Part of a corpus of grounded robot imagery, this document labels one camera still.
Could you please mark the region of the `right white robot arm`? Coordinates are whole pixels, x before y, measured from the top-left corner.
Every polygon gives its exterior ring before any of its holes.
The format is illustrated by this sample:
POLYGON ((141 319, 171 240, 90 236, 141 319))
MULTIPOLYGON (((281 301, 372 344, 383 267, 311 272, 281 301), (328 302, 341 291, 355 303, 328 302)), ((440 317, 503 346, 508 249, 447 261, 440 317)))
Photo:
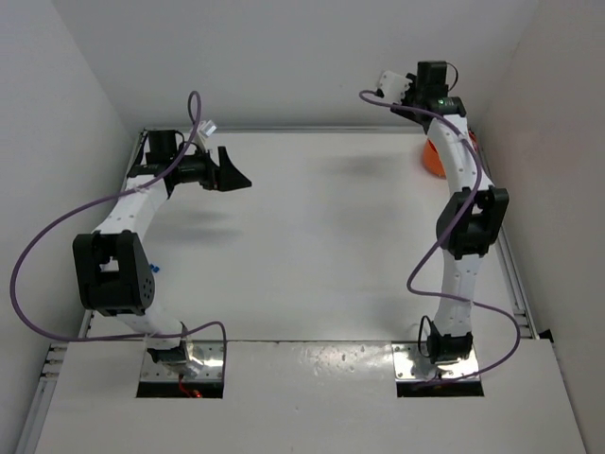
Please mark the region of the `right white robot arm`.
POLYGON ((436 224, 437 247, 443 256, 440 303, 419 341, 433 364, 469 357, 473 347, 471 310, 475 280, 484 256, 496 241, 510 196, 486 175, 471 140, 461 99, 451 96, 446 61, 421 61, 402 104, 409 119, 420 124, 437 151, 448 183, 450 199, 436 224))

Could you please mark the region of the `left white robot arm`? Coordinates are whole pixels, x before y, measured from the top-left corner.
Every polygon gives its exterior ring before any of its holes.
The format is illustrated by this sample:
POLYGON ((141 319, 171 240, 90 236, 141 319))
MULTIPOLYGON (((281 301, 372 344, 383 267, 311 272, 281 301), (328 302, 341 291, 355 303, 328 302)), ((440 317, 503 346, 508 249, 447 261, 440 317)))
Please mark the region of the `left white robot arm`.
POLYGON ((212 159, 205 141, 215 128, 206 122, 195 131, 190 154, 183 153, 178 131, 150 131, 127 174, 126 196, 91 233, 76 236, 72 245, 82 305, 145 337, 151 359, 182 374, 199 366, 201 358, 184 323, 156 302, 156 284, 142 240, 179 184, 197 183, 219 192, 251 187, 224 147, 212 159))

